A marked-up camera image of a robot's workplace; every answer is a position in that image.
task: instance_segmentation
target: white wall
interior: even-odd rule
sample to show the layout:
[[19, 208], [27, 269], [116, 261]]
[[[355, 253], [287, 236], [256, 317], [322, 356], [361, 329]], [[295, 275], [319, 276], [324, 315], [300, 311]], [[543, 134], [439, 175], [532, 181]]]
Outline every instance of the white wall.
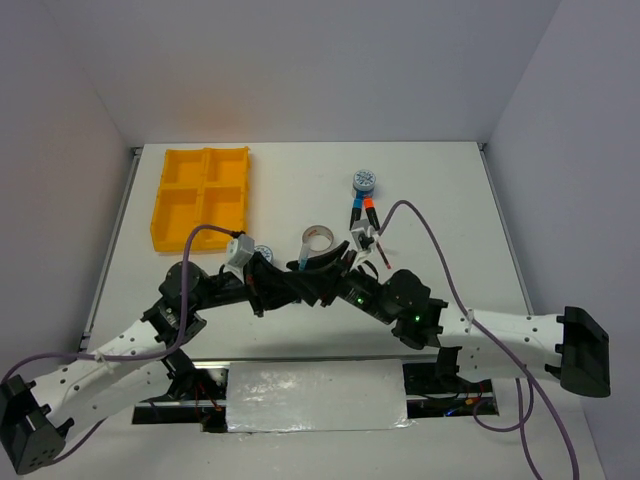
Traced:
[[563, 0], [488, 149], [536, 310], [610, 333], [612, 397], [584, 401], [610, 479], [640, 449], [639, 25], [637, 0]]
[[[129, 154], [38, 1], [0, 7], [0, 371], [77, 346]], [[0, 478], [14, 478], [4, 452]]]
[[45, 0], [129, 144], [486, 140], [559, 0]]

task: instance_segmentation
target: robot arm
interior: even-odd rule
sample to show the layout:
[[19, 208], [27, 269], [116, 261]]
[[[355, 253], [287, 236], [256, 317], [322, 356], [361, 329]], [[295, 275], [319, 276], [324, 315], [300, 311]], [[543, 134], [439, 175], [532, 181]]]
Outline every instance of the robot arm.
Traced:
[[[326, 307], [336, 298], [384, 324], [413, 349], [439, 348], [441, 380], [477, 382], [517, 377], [521, 372], [457, 307], [431, 298], [430, 289], [408, 270], [384, 284], [354, 268], [361, 255], [348, 242], [307, 261], [304, 271], [272, 266], [260, 253], [247, 257], [235, 272], [209, 276], [193, 263], [189, 276], [184, 343], [206, 322], [197, 311], [248, 301], [255, 315], [296, 300]], [[26, 383], [19, 375], [0, 385], [0, 440], [16, 472], [49, 465], [66, 442], [91, 424], [147, 398], [166, 393], [179, 398], [193, 388], [195, 368], [178, 349], [156, 361], [105, 362], [103, 355], [162, 354], [177, 338], [182, 265], [174, 265], [160, 286], [162, 298], [126, 332], [93, 352], [96, 360], [78, 360]], [[567, 307], [562, 316], [519, 317], [472, 311], [539, 378], [559, 381], [578, 395], [607, 396], [608, 336], [583, 310]]]

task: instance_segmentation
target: white table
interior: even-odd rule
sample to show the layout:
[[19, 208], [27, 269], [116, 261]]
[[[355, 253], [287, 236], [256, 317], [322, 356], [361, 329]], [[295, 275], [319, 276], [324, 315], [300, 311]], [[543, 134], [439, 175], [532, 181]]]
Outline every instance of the white table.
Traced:
[[[147, 145], [140, 160], [119, 238], [95, 315], [90, 348], [118, 334], [158, 298], [157, 286], [177, 256], [153, 251], [149, 224], [167, 148]], [[235, 147], [236, 144], [215, 145]], [[474, 143], [250, 144], [253, 156], [250, 229], [272, 247], [282, 266], [297, 257], [300, 235], [314, 223], [346, 239], [353, 172], [376, 172], [377, 209], [383, 216], [399, 198], [413, 201], [431, 222], [468, 305], [525, 313], [518, 282], [482, 158]], [[442, 269], [422, 227], [398, 211], [383, 244], [394, 267], [409, 268], [432, 294], [449, 300]], [[219, 255], [196, 263], [215, 273]], [[382, 275], [381, 262], [377, 261]], [[330, 309], [293, 305], [254, 318], [247, 305], [205, 312], [208, 327], [186, 352], [194, 359], [415, 355], [389, 327], [336, 301]], [[583, 479], [601, 480], [579, 400], [544, 384], [572, 435]], [[500, 417], [514, 422], [513, 382], [494, 382]], [[423, 419], [376, 432], [205, 435], [193, 425], [136, 426], [125, 411], [105, 423], [81, 453], [34, 479], [266, 478], [425, 479], [532, 478], [517, 433], [500, 435], [470, 418]], [[533, 457], [545, 479], [570, 478], [560, 435], [538, 402], [528, 427]]]
[[[158, 285], [179, 255], [153, 250], [149, 225], [167, 148], [147, 145], [111, 260], [89, 348], [97, 348], [139, 318], [159, 298]], [[236, 144], [218, 145], [237, 147]], [[297, 259], [302, 232], [329, 227], [337, 242], [348, 239], [353, 174], [378, 176], [380, 217], [406, 198], [436, 232], [465, 303], [475, 308], [526, 313], [523, 292], [475, 143], [285, 143], [252, 144], [249, 234], [270, 246], [276, 265]], [[435, 250], [413, 213], [401, 207], [383, 245], [395, 268], [409, 268], [451, 299]], [[217, 273], [224, 255], [193, 260]], [[389, 276], [377, 255], [381, 280]], [[209, 325], [185, 351], [194, 359], [353, 357], [417, 355], [390, 328], [336, 301], [329, 309], [292, 305], [256, 318], [247, 303], [202, 312]]]

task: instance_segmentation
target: orange tray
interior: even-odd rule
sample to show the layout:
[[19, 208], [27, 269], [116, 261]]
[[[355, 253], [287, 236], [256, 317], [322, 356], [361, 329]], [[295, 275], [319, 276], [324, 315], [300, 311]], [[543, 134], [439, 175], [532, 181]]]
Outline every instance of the orange tray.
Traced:
[[[181, 252], [191, 230], [203, 223], [246, 231], [249, 166], [249, 147], [167, 150], [151, 220], [156, 252]], [[224, 250], [228, 241], [204, 231], [192, 250]]]

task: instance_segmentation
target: wire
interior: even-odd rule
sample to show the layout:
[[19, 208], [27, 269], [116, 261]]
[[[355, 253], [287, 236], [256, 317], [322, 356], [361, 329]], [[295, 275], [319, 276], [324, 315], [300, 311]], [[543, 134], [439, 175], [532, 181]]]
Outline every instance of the wire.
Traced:
[[207, 397], [207, 399], [211, 402], [211, 405], [213, 405], [213, 408], [216, 409], [216, 412], [221, 412], [222, 411], [222, 407], [220, 407], [220, 405], [218, 405], [218, 403], [209, 396], [209, 394], [207, 393], [207, 391], [204, 389], [204, 387], [202, 386], [202, 382], [200, 382], [198, 384], [198, 386], [200, 387], [200, 391], [202, 393], [204, 393], [205, 397]]
[[427, 400], [431, 400], [432, 402], [454, 402], [460, 397], [460, 393], [456, 393], [451, 397], [431, 397], [429, 395], [424, 395], [418, 393], [419, 397], [426, 398]]
[[[157, 360], [160, 358], [164, 358], [168, 355], [171, 355], [173, 352], [175, 352], [182, 346], [182, 342], [184, 341], [184, 336], [187, 329], [187, 308], [188, 308], [189, 295], [184, 295], [184, 292], [189, 291], [189, 276], [188, 276], [188, 269], [187, 269], [188, 263], [189, 263], [189, 253], [191, 252], [191, 244], [193, 243], [193, 239], [196, 237], [198, 232], [201, 232], [202, 230], [215, 230], [216, 232], [225, 233], [231, 237], [234, 237], [237, 235], [237, 232], [227, 230], [226, 228], [217, 227], [215, 225], [204, 224], [194, 228], [189, 234], [189, 237], [187, 237], [187, 241], [184, 246], [184, 252], [182, 254], [182, 266], [181, 266], [182, 269], [181, 269], [181, 278], [180, 278], [180, 281], [181, 281], [180, 325], [178, 327], [178, 336], [176, 337], [175, 342], [173, 342], [173, 345], [168, 347], [163, 352], [151, 353], [148, 355], [138, 355], [138, 356], [103, 355], [102, 358], [105, 361], [107, 362], [134, 362], [134, 361], [140, 362], [140, 361]], [[13, 374], [24, 365], [27, 365], [28, 363], [31, 363], [31, 362], [35, 362], [36, 360], [43, 360], [45, 358], [61, 358], [61, 359], [67, 359], [71, 361], [96, 360], [95, 355], [91, 355], [88, 353], [59, 353], [59, 352], [40, 353], [37, 355], [32, 355], [30, 357], [27, 357], [24, 360], [21, 360], [20, 362], [16, 363], [13, 367], [9, 369], [9, 371], [2, 378], [2, 383], [5, 383], [7, 380], [9, 380], [13, 376]], [[60, 463], [66, 458], [69, 458], [70, 455], [75, 453], [82, 445], [84, 445], [84, 443], [87, 440], [89, 440], [89, 437], [91, 437], [91, 435], [95, 433], [95, 431], [100, 427], [100, 425], [102, 425], [103, 422], [104, 420], [101, 420], [98, 423], [96, 423], [93, 427], [91, 427], [91, 429], [87, 432], [87, 434], [84, 437], [82, 437], [82, 439], [78, 443], [76, 443], [73, 446], [73, 448], [69, 450], [68, 453], [65, 453], [64, 455], [54, 459], [51, 462], [51, 464], [55, 465], [56, 463]]]
[[[520, 379], [516, 378], [516, 389], [518, 388], [519, 384], [520, 384]], [[487, 425], [482, 420], [480, 420], [480, 418], [478, 417], [478, 409], [483, 404], [491, 402], [493, 400], [491, 398], [485, 398], [485, 399], [479, 401], [478, 403], [476, 403], [476, 405], [473, 407], [473, 419], [482, 428], [486, 428], [487, 430], [491, 430], [492, 432], [498, 432], [498, 433], [513, 432], [515, 430], [518, 430], [520, 427], [523, 427], [524, 424], [527, 423], [527, 421], [531, 417], [531, 414], [533, 413], [533, 398], [534, 398], [533, 385], [531, 384], [531, 382], [527, 382], [527, 384], [529, 385], [529, 408], [527, 408], [527, 414], [524, 416], [524, 418], [522, 420], [520, 420], [518, 423], [516, 423], [515, 425], [511, 425], [510, 427], [494, 427], [494, 426], [491, 426], [491, 425]]]
[[93, 435], [96, 430], [98, 428], [100, 428], [100, 425], [102, 425], [104, 423], [104, 420], [100, 420], [98, 423], [96, 423], [93, 427], [91, 427], [89, 429], [89, 431], [87, 432], [87, 434], [82, 437], [78, 443], [76, 443], [71, 450], [69, 450], [67, 453], [65, 453], [64, 455], [60, 455], [59, 457], [55, 458], [52, 462], [51, 465], [55, 465], [56, 463], [60, 463], [63, 460], [66, 460], [67, 458], [69, 458], [71, 455], [73, 455], [74, 453], [76, 453], [76, 451], [85, 444], [85, 442], [87, 440], [89, 440], [89, 437], [91, 437], [91, 435]]
[[[440, 258], [440, 263], [442, 264], [442, 268], [444, 270], [444, 274], [445, 274], [445, 276], [447, 278], [447, 283], [449, 284], [449, 289], [451, 290], [451, 294], [453, 295], [453, 298], [454, 298], [458, 308], [460, 309], [460, 311], [465, 316], [467, 316], [468, 315], [468, 310], [464, 306], [464, 303], [462, 303], [462, 299], [460, 298], [460, 295], [458, 294], [458, 289], [456, 288], [455, 283], [453, 282], [453, 278], [451, 276], [451, 271], [449, 269], [449, 265], [447, 264], [447, 260], [444, 257], [444, 253], [442, 252], [442, 248], [440, 247], [440, 244], [438, 243], [438, 240], [436, 239], [436, 237], [435, 237], [435, 235], [433, 233], [433, 230], [431, 230], [431, 227], [429, 226], [429, 224], [425, 220], [424, 216], [420, 213], [420, 211], [411, 202], [409, 202], [407, 200], [399, 200], [399, 201], [397, 201], [396, 203], [393, 204], [393, 206], [391, 207], [391, 210], [389, 210], [389, 213], [387, 214], [387, 217], [384, 219], [384, 222], [382, 222], [382, 227], [380, 227], [380, 235], [382, 235], [384, 233], [384, 231], [387, 229], [387, 227], [389, 226], [389, 222], [391, 221], [391, 218], [393, 217], [393, 214], [398, 209], [398, 207], [400, 207], [400, 205], [405, 205], [406, 207], [409, 207], [413, 211], [413, 213], [416, 214], [416, 216], [418, 217], [418, 219], [422, 223], [422, 226], [427, 231], [427, 234], [429, 235], [429, 238], [431, 239], [431, 243], [433, 243], [433, 246], [436, 249], [438, 257]], [[571, 438], [569, 437], [569, 432], [567, 431], [567, 428], [564, 426], [564, 423], [562, 422], [562, 419], [560, 418], [560, 414], [558, 413], [556, 408], [553, 406], [553, 403], [551, 402], [551, 399], [549, 398], [547, 393], [544, 391], [544, 388], [542, 388], [542, 385], [540, 385], [540, 382], [538, 382], [538, 380], [527, 369], [526, 365], [518, 358], [518, 356], [515, 353], [513, 353], [513, 351], [504, 342], [502, 342], [498, 337], [496, 337], [487, 328], [485, 328], [484, 325], [482, 325], [480, 322], [478, 322], [475, 319], [471, 320], [471, 324], [473, 326], [475, 326], [478, 330], [480, 330], [491, 341], [493, 341], [493, 343], [495, 343], [504, 353], [506, 353], [509, 356], [509, 358], [518, 366], [518, 368], [520, 368], [520, 370], [522, 370], [522, 372], [527, 377], [527, 380], [531, 383], [533, 388], [536, 389], [536, 391], [538, 392], [538, 394], [542, 398], [542, 401], [544, 402], [544, 404], [546, 405], [547, 409], [549, 410], [549, 413], [553, 417], [553, 420], [555, 421], [556, 425], [558, 426], [558, 430], [560, 431], [560, 435], [562, 435], [562, 439], [563, 439], [563, 441], [564, 441], [564, 443], [565, 443], [565, 445], [567, 447], [567, 453], [569, 454], [569, 460], [571, 461], [571, 469], [572, 469], [572, 472], [573, 472], [573, 480], [579, 480], [579, 478], [580, 478], [580, 469], [579, 469], [579, 466], [578, 466], [578, 458], [577, 458], [576, 451], [575, 451], [575, 448], [573, 446], [573, 443], [571, 442]], [[523, 426], [523, 422], [522, 421], [518, 422], [518, 424], [519, 424], [520, 427]], [[531, 460], [530, 455], [528, 456], [527, 453], [526, 453], [527, 448], [528, 447], [525, 444], [523, 444], [523, 449], [525, 449], [525, 456], [527, 457], [527, 463], [529, 464], [529, 467], [531, 468], [531, 471], [534, 472], [534, 475], [535, 475], [535, 472], [537, 472], [537, 469], [536, 469], [535, 465], [533, 464], [533, 461]]]
[[[543, 480], [542, 475], [536, 468], [535, 463], [533, 462], [533, 458], [531, 458], [531, 452], [529, 451], [529, 444], [527, 443], [527, 435], [524, 431], [524, 424], [527, 422], [524, 419], [523, 411], [523, 399], [522, 399], [522, 386], [520, 385], [520, 379], [516, 378], [516, 390], [518, 392], [518, 425], [520, 430], [520, 442], [522, 443], [522, 450], [524, 450], [524, 458], [527, 459], [527, 463], [529, 464], [529, 468], [531, 468], [531, 473], [536, 477], [537, 480]], [[531, 390], [531, 403], [533, 403], [533, 389]]]

